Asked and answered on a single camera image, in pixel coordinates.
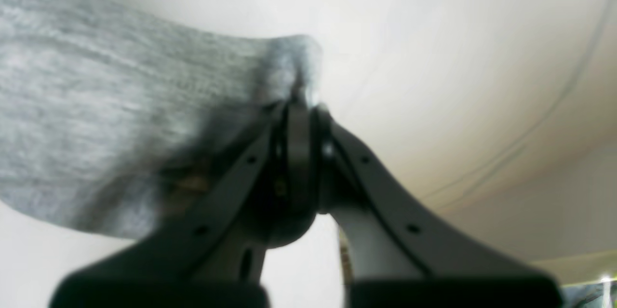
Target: gray cloth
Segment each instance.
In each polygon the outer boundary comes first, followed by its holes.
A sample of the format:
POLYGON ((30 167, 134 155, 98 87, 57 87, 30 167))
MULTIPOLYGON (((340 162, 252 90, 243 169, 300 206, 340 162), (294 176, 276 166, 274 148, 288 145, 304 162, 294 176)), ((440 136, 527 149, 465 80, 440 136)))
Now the gray cloth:
MULTIPOLYGON (((610 302, 617 303, 617 282, 610 284, 610 302)), ((604 284, 567 286, 562 288, 562 308, 603 308, 604 284)))
POLYGON ((112 0, 0 0, 0 198, 64 227, 145 236, 206 193, 311 86, 311 38, 250 40, 112 0))

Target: curved white surface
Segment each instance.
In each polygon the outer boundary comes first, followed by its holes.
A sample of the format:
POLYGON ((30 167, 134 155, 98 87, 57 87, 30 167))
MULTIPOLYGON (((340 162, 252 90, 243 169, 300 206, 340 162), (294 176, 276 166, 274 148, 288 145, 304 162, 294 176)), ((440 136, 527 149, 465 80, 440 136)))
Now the curved white surface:
POLYGON ((219 33, 314 36, 322 100, 434 208, 617 134, 615 0, 124 1, 219 33))

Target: black plastic part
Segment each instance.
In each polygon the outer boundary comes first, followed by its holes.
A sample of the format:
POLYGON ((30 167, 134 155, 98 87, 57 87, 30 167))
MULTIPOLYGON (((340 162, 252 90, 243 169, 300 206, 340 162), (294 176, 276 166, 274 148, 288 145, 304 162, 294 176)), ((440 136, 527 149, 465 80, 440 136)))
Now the black plastic part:
POLYGON ((554 308, 561 299, 549 279, 362 281, 346 292, 346 308, 554 308))
POLYGON ((349 307, 492 307, 506 299, 501 294, 525 297, 517 301, 525 307, 561 306, 546 274, 447 225, 405 191, 362 141, 334 122, 331 128, 339 183, 338 200, 327 210, 349 242, 349 307))
POLYGON ((268 228, 251 203, 259 193, 251 192, 269 140, 269 131, 255 140, 185 218, 71 274, 51 307, 267 307, 258 282, 268 228))
POLYGON ((54 308, 268 308, 256 284, 208 284, 80 277, 68 280, 54 308))
POLYGON ((348 308, 561 305, 549 276, 433 215, 325 107, 279 105, 275 119, 183 220, 71 274, 51 307, 267 308, 266 249, 316 212, 348 238, 348 308))

